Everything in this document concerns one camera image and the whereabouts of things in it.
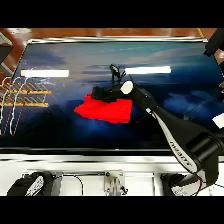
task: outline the glossy dark surface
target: glossy dark surface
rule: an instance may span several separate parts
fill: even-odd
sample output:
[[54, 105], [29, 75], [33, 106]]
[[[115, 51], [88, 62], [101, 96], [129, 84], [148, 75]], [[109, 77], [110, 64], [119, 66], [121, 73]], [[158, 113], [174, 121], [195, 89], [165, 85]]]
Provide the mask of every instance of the glossy dark surface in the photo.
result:
[[[111, 63], [126, 67], [170, 66], [169, 74], [132, 75], [158, 103], [173, 114], [217, 130], [212, 118], [224, 112], [218, 85], [223, 81], [214, 57], [203, 55], [204, 43], [110, 42], [28, 45], [15, 73], [22, 69], [69, 69], [69, 78], [38, 78], [53, 91], [49, 108], [23, 111], [16, 136], [1, 137], [4, 147], [167, 148], [157, 121], [136, 106], [129, 124], [90, 120], [74, 113], [93, 86], [111, 85]], [[4, 109], [4, 116], [10, 108]], [[20, 108], [16, 108], [18, 117]]]

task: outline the red fabric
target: red fabric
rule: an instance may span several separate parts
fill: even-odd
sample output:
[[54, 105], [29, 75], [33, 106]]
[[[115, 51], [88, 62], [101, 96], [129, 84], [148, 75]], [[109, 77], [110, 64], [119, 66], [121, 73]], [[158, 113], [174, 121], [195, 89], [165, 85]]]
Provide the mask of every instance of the red fabric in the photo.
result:
[[84, 97], [84, 103], [74, 109], [74, 112], [84, 118], [105, 120], [111, 123], [128, 123], [130, 121], [132, 101], [117, 99], [116, 102], [105, 103], [92, 98], [92, 94]]

